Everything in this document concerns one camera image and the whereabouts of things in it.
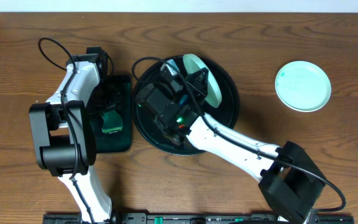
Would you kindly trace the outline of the mint green plate with stain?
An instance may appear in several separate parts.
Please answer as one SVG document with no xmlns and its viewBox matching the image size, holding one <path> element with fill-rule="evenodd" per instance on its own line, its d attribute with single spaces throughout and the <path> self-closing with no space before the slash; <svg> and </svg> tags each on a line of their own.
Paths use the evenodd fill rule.
<svg viewBox="0 0 358 224">
<path fill-rule="evenodd" d="M 275 91 L 285 106 L 309 113 L 326 105 L 332 87 L 329 77 L 319 66 L 307 61 L 294 61 L 278 71 Z"/>
</svg>

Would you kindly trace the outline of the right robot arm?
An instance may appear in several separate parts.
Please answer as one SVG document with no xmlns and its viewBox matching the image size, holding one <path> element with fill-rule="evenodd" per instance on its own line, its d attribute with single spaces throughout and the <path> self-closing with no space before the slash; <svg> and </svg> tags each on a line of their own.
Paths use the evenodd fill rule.
<svg viewBox="0 0 358 224">
<path fill-rule="evenodd" d="M 257 141 L 224 126 L 202 109 L 217 109 L 224 102 L 219 84 L 209 67 L 196 55 L 163 62 L 162 81 L 154 103 L 156 125 L 175 143 L 215 154 L 253 177 L 269 207 L 284 223 L 307 223 L 313 206 L 326 185 L 324 175 L 298 145 Z"/>
</svg>

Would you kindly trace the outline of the green yellow sponge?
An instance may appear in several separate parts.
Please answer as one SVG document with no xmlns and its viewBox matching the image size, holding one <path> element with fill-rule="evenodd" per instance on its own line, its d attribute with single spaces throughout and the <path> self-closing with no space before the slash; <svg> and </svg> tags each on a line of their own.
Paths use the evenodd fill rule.
<svg viewBox="0 0 358 224">
<path fill-rule="evenodd" d="M 110 110 L 101 114 L 103 119 L 102 132 L 104 134 L 111 134 L 119 132 L 123 128 L 123 119 L 116 110 Z"/>
</svg>

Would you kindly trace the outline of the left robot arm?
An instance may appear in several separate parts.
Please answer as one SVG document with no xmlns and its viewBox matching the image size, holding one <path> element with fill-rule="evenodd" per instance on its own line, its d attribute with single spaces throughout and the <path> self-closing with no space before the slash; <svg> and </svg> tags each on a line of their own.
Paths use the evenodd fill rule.
<svg viewBox="0 0 358 224">
<path fill-rule="evenodd" d="M 127 76 L 109 76 L 109 65 L 68 61 L 56 92 L 29 109 L 36 161 L 69 189 L 78 223 L 121 221 L 94 168 L 98 153 L 125 151 L 131 141 L 131 86 Z"/>
</svg>

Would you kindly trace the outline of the round black tray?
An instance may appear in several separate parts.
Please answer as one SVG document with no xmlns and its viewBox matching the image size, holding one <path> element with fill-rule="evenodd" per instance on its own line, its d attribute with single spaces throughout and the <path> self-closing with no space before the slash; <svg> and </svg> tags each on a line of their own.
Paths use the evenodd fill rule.
<svg viewBox="0 0 358 224">
<path fill-rule="evenodd" d="M 231 76 L 218 63 L 204 57 L 202 58 L 202 61 L 214 75 L 214 78 L 216 79 L 221 90 L 223 99 L 218 108 L 214 108 L 207 103 L 203 103 L 201 108 L 221 124 L 229 128 L 233 128 L 238 119 L 240 106 L 237 87 Z M 152 146 L 164 152 L 181 156 L 201 154 L 202 151 L 194 148 L 187 141 L 181 143 L 180 145 L 176 145 L 163 136 L 158 127 L 156 127 L 156 125 L 154 125 L 152 120 L 149 118 L 149 114 L 146 110 L 135 103 L 136 95 L 144 87 L 144 84 L 141 81 L 154 79 L 159 73 L 161 66 L 161 62 L 156 62 L 150 66 L 140 76 L 139 81 L 135 85 L 131 99 L 132 120 L 141 136 L 144 137 L 144 139 Z"/>
</svg>

